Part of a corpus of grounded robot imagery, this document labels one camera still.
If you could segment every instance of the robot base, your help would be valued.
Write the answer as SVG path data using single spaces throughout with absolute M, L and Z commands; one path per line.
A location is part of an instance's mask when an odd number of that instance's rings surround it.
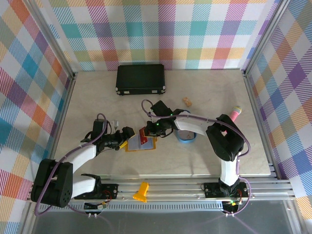
M 231 194 L 226 195 L 221 189 L 220 189 L 220 184 L 219 183 L 204 183 L 204 192 L 205 192 L 205 198 L 219 198 L 219 197 L 224 197 L 224 198 L 240 198 L 240 197 L 248 197 L 248 191 L 247 191 L 247 186 L 246 183 L 240 182 L 237 184 L 235 189 L 231 192 Z

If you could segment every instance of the aluminum frame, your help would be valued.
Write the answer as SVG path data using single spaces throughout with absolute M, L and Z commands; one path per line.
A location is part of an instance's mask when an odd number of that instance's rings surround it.
M 308 230 L 300 213 L 297 200 L 284 200 L 285 210 L 294 233 L 307 234 Z
M 71 99 L 72 94 L 73 94 L 73 90 L 74 90 L 74 86 L 75 86 L 75 83 L 76 83 L 77 75 L 78 75 L 78 73 L 75 73 L 74 78 L 72 80 L 70 80 L 70 83 L 69 83 L 69 86 L 68 86 L 68 91 L 67 91 L 67 94 L 66 94 L 66 97 L 65 97 L 64 106 L 63 106 L 62 111 L 61 111 L 59 124 L 58 124 L 58 127 L 56 129 L 56 133 L 55 133 L 52 149 L 51 149 L 51 152 L 50 152 L 50 154 L 48 156 L 49 159 L 53 159 L 54 158 L 55 152 L 57 150 L 57 146 L 58 146 L 58 143 L 59 143 L 59 137 L 60 137 L 63 125 L 64 125 L 66 113 L 67 113 L 67 110 L 68 110 L 68 107 L 69 107 L 70 99 Z
M 70 202 L 69 205 L 76 210 L 85 210 L 84 201 Z M 39 212 L 45 211 L 49 206 L 41 204 L 39 207 Z M 53 207 L 50 212 L 71 212 L 69 207 L 59 209 L 58 207 Z M 86 212 L 98 212 L 98 210 L 88 209 Z M 176 202 L 130 202 L 130 201 L 114 201 L 110 202 L 109 205 L 103 210 L 105 212 L 153 212 L 162 213 L 164 211 L 170 212 L 189 212 L 189 211 L 223 211 L 222 201 L 176 201 Z
M 250 103 L 252 105 L 253 115 L 255 117 L 255 121 L 257 123 L 258 130 L 259 130 L 259 133 L 260 133 L 260 137 L 261 137 L 261 140 L 262 140 L 264 152 L 266 153 L 268 162 L 271 163 L 275 167 L 275 172 L 276 172 L 277 178 L 281 178 L 282 176 L 281 176 L 281 173 L 279 171 L 276 159 L 274 157 L 273 150 L 271 148 L 269 136 L 266 133 L 266 129 L 265 129 L 265 126 L 264 126 L 264 122 L 262 120 L 260 109 L 258 107 L 258 104 L 257 104 L 255 96 L 254 96 L 253 88 L 252 88 L 252 86 L 250 84 L 249 79 L 247 78 L 247 76 L 244 73 L 243 73 L 243 77 L 244 77 L 247 93 L 248 93 L 248 96 L 249 96 L 249 100 L 250 100 Z
M 267 45 L 268 41 L 271 39 L 280 19 L 282 18 L 284 12 L 286 11 L 289 3 L 292 0 L 281 0 L 280 3 L 278 4 L 266 30 L 264 31 L 259 44 L 257 45 L 250 61 L 247 64 L 246 70 L 245 70 L 245 74 L 249 74 L 250 71 L 254 68 L 254 66 L 256 65 L 256 63 L 258 62 L 265 46 Z
M 295 196 L 293 193 L 292 186 L 289 180 L 277 179 L 274 166 L 270 165 L 271 175 L 263 177 L 249 177 L 248 180 L 252 186 L 251 201 L 255 200 L 284 200 L 286 211 L 288 212 L 288 217 L 291 222 L 291 227 L 294 233 L 301 233 L 298 230 L 302 230 L 298 225 L 299 221 L 297 219 L 296 209 L 293 208 L 293 201 Z M 117 183 L 118 187 L 118 197 L 116 200 L 112 200 L 110 205 L 115 205 L 116 208 L 111 209 L 111 211 L 120 211 L 118 206 L 124 204 L 127 211 L 146 211 L 146 208 L 139 207 L 141 202 L 132 198 L 133 194 L 139 189 L 142 181 L 149 183 L 149 191 L 147 194 L 148 204 L 153 206 L 157 202 L 162 202 L 161 204 L 176 204 L 180 202 L 189 208 L 184 208 L 183 211 L 194 210 L 194 205 L 196 204 L 209 204 L 211 202 L 216 203 L 218 201 L 231 200 L 231 198 L 214 198 L 206 199 L 204 192 L 201 190 L 200 186 L 204 182 L 216 182 L 217 178 L 211 176 L 171 176 L 171 178 L 164 178 L 159 176 L 158 178 L 145 178 L 142 176 L 121 176 L 121 175 L 103 175 L 101 176 L 102 183 Z M 70 201 L 70 204 L 77 209 L 83 207 L 84 202 L 102 202 L 102 200 L 74 200 Z M 46 205 L 41 205 L 41 209 L 46 209 Z M 21 226 L 20 233 L 28 234 L 31 233 L 35 223 L 34 214 L 35 203 L 28 201 L 25 207 L 26 218 L 25 223 Z M 220 211 L 219 207 L 215 209 L 210 209 L 210 211 Z M 53 212 L 71 212 L 68 209 L 54 208 Z

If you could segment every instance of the plaid wallpaper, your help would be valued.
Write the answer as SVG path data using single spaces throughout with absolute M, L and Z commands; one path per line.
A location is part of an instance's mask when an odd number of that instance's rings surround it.
M 251 72 L 284 178 L 312 233 L 312 0 L 292 0 Z
M 253 57 L 254 51 L 255 51 L 256 47 L 258 46 L 258 44 L 260 42 L 260 39 L 261 39 L 263 33 L 265 32 L 265 30 L 266 30 L 266 28 L 267 28 L 267 26 L 268 26 L 268 24 L 269 24 L 269 22 L 270 22 L 270 20 L 271 20 L 271 18 L 272 18 L 272 16 L 273 16 L 273 14 L 274 14 L 274 12 L 275 12 L 275 10 L 276 10 L 276 8 L 277 8 L 277 6 L 278 6 L 280 1 L 281 0 L 274 0 L 274 3 L 271 6 L 271 9 L 270 9 L 267 17 L 265 18 L 265 20 L 263 22 L 263 25 L 262 25 L 262 27 L 261 27 L 257 37 L 253 41 L 253 46 L 252 46 L 251 50 L 249 51 L 249 53 L 247 55 L 247 59 L 245 60 L 244 65 L 241 67 L 242 70 L 246 69 L 250 59 Z
M 274 0 L 37 0 L 76 70 L 238 68 Z
M 22 0 L 0 2 L 0 234 L 16 233 L 69 84 Z

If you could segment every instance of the colorful checkered pattern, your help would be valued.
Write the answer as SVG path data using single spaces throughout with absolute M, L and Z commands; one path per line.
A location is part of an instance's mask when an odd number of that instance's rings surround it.
M 166 70 L 238 68 L 267 0 L 37 2 L 73 67 L 111 71 L 159 62 Z
M 22 0 L 0 3 L 0 234 L 16 233 L 68 76 Z
M 282 177 L 292 182 L 305 219 L 312 219 L 311 12 L 312 0 L 291 1 L 250 78 Z
M 255 39 L 254 42 L 253 42 L 253 46 L 252 46 L 251 50 L 249 51 L 249 53 L 248 53 L 248 55 L 247 55 L 247 59 L 246 59 L 246 61 L 244 62 L 244 65 L 243 65 L 243 67 L 242 67 L 242 70 L 246 70 L 247 65 L 248 65 L 250 59 L 253 57 L 254 52 L 255 52 L 255 50 L 256 50 L 256 48 L 257 48 L 259 42 L 260 42 L 260 39 L 261 39 L 263 33 L 265 32 L 265 30 L 266 30 L 266 28 L 267 28 L 267 26 L 268 26 L 268 24 L 269 24 L 269 22 L 270 22 L 270 20 L 271 20 L 271 18 L 272 18 L 272 16 L 273 16 L 273 14 L 274 14 L 274 12 L 275 12 L 275 10 L 276 10 L 276 8 L 277 8 L 277 6 L 278 6 L 278 4 L 279 4 L 280 1 L 281 1 L 281 0 L 274 0 L 274 3 L 273 3 L 273 5 L 272 5 L 272 7 L 271 7 L 271 9 L 270 9 L 270 11 L 269 11 L 267 17 L 265 18 L 264 23 L 263 23 L 263 25 L 262 25 L 262 27 L 261 27 L 261 29 L 260 29 L 260 31 L 259 31 L 259 33 L 258 33 L 256 39 Z

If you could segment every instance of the white table surface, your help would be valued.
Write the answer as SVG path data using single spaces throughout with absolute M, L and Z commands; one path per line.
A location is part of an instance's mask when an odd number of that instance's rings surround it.
M 172 110 L 188 109 L 193 114 L 216 118 L 230 114 L 240 105 L 242 113 L 235 123 L 250 141 L 252 150 L 240 162 L 239 172 L 246 176 L 269 175 L 268 161 L 251 108 L 245 83 L 239 70 L 166 71 L 166 93 L 162 95 L 119 96 L 115 92 L 117 72 L 79 72 L 70 100 L 55 158 L 61 158 L 79 145 L 92 130 L 97 113 L 129 126 L 136 133 L 149 118 L 141 109 L 145 98 L 162 100 Z M 187 108 L 182 101 L 193 103 Z M 77 173 L 96 175 L 213 175 L 220 174 L 220 159 L 206 136 L 181 144 L 174 134 L 158 138 L 155 150 L 125 152 L 109 150 L 88 161 Z

